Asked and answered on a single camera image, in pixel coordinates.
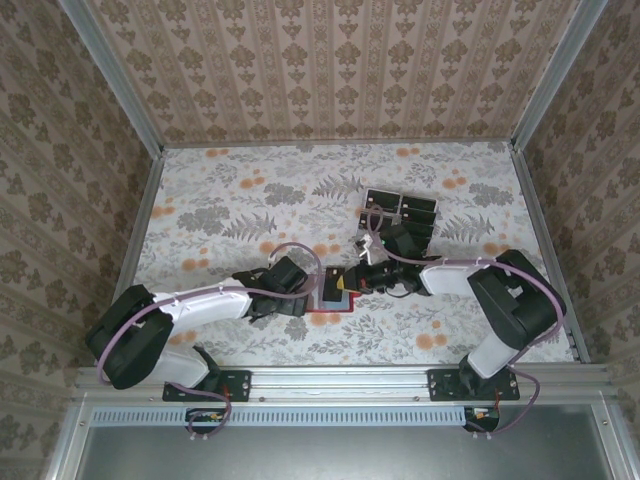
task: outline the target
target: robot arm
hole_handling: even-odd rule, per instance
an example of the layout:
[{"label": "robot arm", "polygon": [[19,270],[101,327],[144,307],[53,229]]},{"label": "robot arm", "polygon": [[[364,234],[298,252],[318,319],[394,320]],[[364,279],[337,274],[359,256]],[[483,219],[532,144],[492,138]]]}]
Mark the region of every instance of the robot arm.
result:
[{"label": "robot arm", "polygon": [[302,316],[307,297],[272,298],[243,291],[225,291],[224,287],[260,289],[280,294],[298,291],[307,274],[289,257],[281,258],[269,269],[239,272],[217,286],[217,292],[198,295],[211,287],[177,293],[150,293],[142,285],[129,287],[107,310],[86,336],[86,344],[100,358],[123,325],[143,308],[163,305],[144,315],[113,346],[104,372],[116,389],[130,388],[140,382],[176,382],[197,387],[207,377],[217,375],[213,359],[202,349],[167,344],[169,337],[207,323],[249,317],[250,321],[280,313]]},{"label": "robot arm", "polygon": [[[366,249],[372,244],[369,235],[356,244]],[[385,249],[402,258],[422,258],[410,235],[401,225],[380,234]],[[360,253],[367,259],[370,255]],[[513,267],[533,277],[549,290],[566,313],[562,297],[549,285],[536,268],[518,250],[507,250],[496,258],[500,264]],[[488,386],[490,380],[524,352],[540,334],[551,328],[558,316],[552,302],[539,288],[504,270],[481,264],[413,265],[393,259],[369,265],[364,260],[346,271],[339,287],[359,293],[383,292],[402,284],[408,293],[420,295],[455,294],[478,299],[491,329],[480,344],[460,362],[460,381],[470,394]]]}]

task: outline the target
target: table surface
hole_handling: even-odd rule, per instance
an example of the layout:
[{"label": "table surface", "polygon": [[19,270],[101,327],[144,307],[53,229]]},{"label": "table surface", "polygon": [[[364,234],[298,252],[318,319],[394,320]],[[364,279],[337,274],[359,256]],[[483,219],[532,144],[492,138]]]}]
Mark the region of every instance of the table surface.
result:
[{"label": "table surface", "polygon": [[[173,292],[266,266],[298,241],[325,265],[354,265],[367,187],[438,200],[429,251],[456,258],[520,249],[544,266],[505,142],[175,149],[165,167],[136,283]],[[311,272],[301,250],[289,255]],[[489,324],[470,297],[362,296],[353,313],[223,320],[170,339],[199,343],[221,365],[458,363]],[[573,361],[566,335],[523,361]]]}]

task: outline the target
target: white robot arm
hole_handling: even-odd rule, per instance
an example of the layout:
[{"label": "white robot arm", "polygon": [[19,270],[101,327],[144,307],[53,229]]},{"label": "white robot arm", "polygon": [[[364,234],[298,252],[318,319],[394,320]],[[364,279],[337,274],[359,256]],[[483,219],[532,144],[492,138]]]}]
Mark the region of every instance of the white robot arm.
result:
[{"label": "white robot arm", "polygon": [[195,387],[217,366],[202,349],[168,344],[171,335],[218,320],[248,317],[252,322],[271,313],[302,316],[307,297],[298,292],[307,279],[285,256],[269,269],[238,272],[219,284],[184,292],[152,294],[134,285],[89,331],[86,343],[97,359],[105,357],[104,372],[116,389],[143,381]]}]

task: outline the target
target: purple cable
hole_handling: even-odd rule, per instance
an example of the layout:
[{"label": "purple cable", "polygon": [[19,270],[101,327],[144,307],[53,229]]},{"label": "purple cable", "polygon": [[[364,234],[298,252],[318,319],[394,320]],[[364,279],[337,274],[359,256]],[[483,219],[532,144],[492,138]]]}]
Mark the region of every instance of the purple cable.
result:
[{"label": "purple cable", "polygon": [[515,373],[516,375],[520,376],[520,377],[524,377],[527,380],[530,380],[533,382],[533,384],[535,385],[535,391],[533,392],[533,395],[531,395],[531,398],[529,399],[529,403],[527,403],[525,405],[525,407],[522,409],[522,411],[518,414],[518,416],[508,425],[499,428],[497,430],[494,430],[493,432],[487,432],[484,428],[482,428],[480,425],[478,425],[477,423],[473,423],[467,420],[467,424],[471,425],[473,428],[475,428],[476,430],[479,430],[480,432],[484,432],[490,435],[498,435],[500,433],[504,433],[507,432],[509,430],[511,430],[513,427],[516,426],[516,424],[522,420],[522,418],[529,413],[529,410],[531,410],[531,408],[533,407],[533,404],[536,402],[536,400],[538,399],[538,396],[540,395],[540,382],[538,381],[538,379],[536,377],[534,377],[533,375],[529,375],[528,373],[524,373],[520,370],[516,370],[515,368],[513,368],[512,366],[507,367],[511,372]]},{"label": "purple cable", "polygon": [[[371,214],[373,212],[377,212],[378,216],[380,218],[380,220],[376,224],[376,228],[375,229],[371,226]],[[382,241],[380,240],[380,236],[378,234],[378,231],[380,230],[380,227],[382,226],[382,214],[383,214],[383,212],[384,211],[382,210],[382,208],[379,207],[378,205],[373,205],[371,207],[371,209],[369,210],[369,213],[367,214],[367,231],[369,232],[369,235],[371,236],[371,240],[373,241],[373,244],[376,247],[380,248],[383,252],[385,252],[385,254],[388,257],[393,258],[394,260],[397,260],[399,262],[409,263],[409,264],[412,264],[412,265],[425,265],[425,266],[427,266],[427,265],[432,265],[432,266],[437,266],[437,265],[456,265],[456,266],[488,265],[488,266],[492,266],[492,267],[497,267],[497,268],[500,268],[500,269],[502,269],[502,270],[504,270],[506,272],[512,273],[513,275],[516,275],[516,276],[526,280],[527,282],[529,282],[531,285],[533,285],[534,287],[539,289],[542,293],[544,293],[546,295],[546,297],[549,299],[549,301],[551,302],[551,304],[553,305],[553,309],[555,310],[556,316],[558,318],[558,320],[557,320],[556,324],[554,325],[554,327],[551,328],[546,333],[543,333],[538,338],[533,340],[529,345],[527,345],[527,347],[525,347],[520,353],[518,353],[515,357],[513,357],[511,359],[511,361],[510,361],[511,365],[509,365],[507,367],[507,368],[509,368],[509,370],[511,370],[516,375],[520,375],[520,376],[532,381],[536,386],[536,390],[535,390],[534,394],[531,396],[531,399],[529,400],[529,403],[527,403],[527,405],[522,409],[522,411],[515,418],[515,420],[512,421],[511,423],[509,423],[507,426],[499,428],[498,430],[492,432],[492,434],[503,433],[503,432],[506,432],[506,431],[512,429],[513,427],[516,426],[516,424],[520,420],[522,420],[522,418],[529,412],[529,410],[531,410],[531,408],[533,407],[533,404],[535,403],[535,401],[538,399],[538,396],[540,395],[540,382],[535,377],[533,377],[532,375],[529,375],[527,373],[524,373],[524,372],[516,370],[515,368],[513,368],[513,364],[515,362],[517,362],[520,358],[522,358],[522,356],[525,353],[527,353],[531,347],[533,347],[534,345],[538,345],[538,344],[540,344],[542,342],[547,341],[549,338],[555,336],[560,331],[560,329],[562,328],[562,326],[564,324],[564,314],[562,313],[562,307],[560,306],[560,302],[558,302],[558,299],[551,292],[551,290],[549,290],[537,278],[529,275],[527,272],[524,272],[524,271],[520,270],[519,268],[515,268],[515,267],[512,267],[511,265],[506,265],[504,263],[496,262],[495,260],[489,260],[489,259],[477,259],[477,260],[448,260],[448,259],[443,259],[443,260],[413,260],[413,259],[410,259],[410,258],[400,257],[400,256],[394,254],[393,252],[390,252],[389,250],[387,250],[385,248],[385,246],[382,243]],[[479,427],[478,425],[476,425],[476,424],[474,424],[472,422],[467,422],[467,423],[469,425],[479,429],[480,431],[484,430],[482,427]]]},{"label": "purple cable", "polygon": [[[169,385],[171,385],[172,387],[184,393],[189,393],[191,395],[200,395],[201,397],[209,397],[215,400],[220,400],[221,402],[225,403],[224,416],[222,417],[222,420],[220,420],[220,423],[211,432],[207,433],[208,437],[218,434],[220,430],[222,430],[222,428],[229,421],[229,418],[231,417],[232,408],[231,408],[231,402],[227,397],[223,395],[218,395],[217,393],[213,393],[213,392],[202,392],[200,390],[193,390],[192,388],[183,387],[179,383],[172,382],[172,383],[169,383]],[[198,435],[196,432],[193,431],[193,421],[196,418],[202,417],[206,414],[207,412],[196,412],[189,418],[189,423],[187,424],[187,430],[191,435]]]},{"label": "purple cable", "polygon": [[303,250],[306,250],[307,252],[309,252],[313,256],[313,259],[316,261],[316,265],[318,267],[317,268],[317,275],[316,275],[316,278],[313,281],[312,285],[307,290],[303,290],[302,292],[298,292],[298,293],[276,293],[276,292],[269,292],[267,290],[261,290],[259,288],[234,287],[234,286],[231,286],[231,287],[212,286],[212,287],[209,287],[209,288],[203,288],[201,290],[196,290],[196,291],[193,291],[193,292],[176,294],[172,298],[167,298],[165,300],[160,300],[157,303],[152,303],[151,305],[148,305],[145,308],[143,308],[142,310],[140,310],[138,313],[136,313],[134,316],[132,316],[129,320],[127,320],[122,325],[122,327],[120,327],[120,330],[118,330],[115,333],[115,335],[111,338],[109,343],[107,343],[107,346],[102,351],[102,355],[100,355],[100,358],[98,359],[98,365],[96,366],[96,369],[97,369],[97,372],[98,372],[98,381],[103,385],[111,385],[111,383],[108,380],[105,380],[105,378],[103,376],[104,365],[105,365],[105,363],[107,361],[107,358],[111,354],[111,351],[113,350],[115,345],[120,341],[120,339],[125,334],[125,332],[127,330],[129,330],[129,328],[131,328],[137,321],[139,321],[147,313],[152,312],[153,310],[156,310],[157,308],[163,307],[165,305],[169,305],[169,304],[174,303],[176,301],[188,300],[190,298],[201,297],[203,295],[209,295],[211,293],[223,293],[223,292],[257,293],[257,294],[260,294],[260,295],[266,295],[266,296],[274,297],[274,298],[302,298],[302,297],[306,297],[307,295],[309,295],[316,288],[316,285],[318,283],[318,279],[321,278],[321,275],[322,275],[322,262],[320,261],[320,258],[318,257],[316,252],[314,252],[312,249],[310,249],[306,245],[303,245],[303,244],[298,243],[298,242],[286,242],[286,243],[283,243],[281,245],[278,245],[271,252],[271,254],[269,255],[269,258],[271,259],[275,255],[276,252],[278,252],[279,250],[281,250],[281,249],[283,249],[285,247],[302,248]]}]

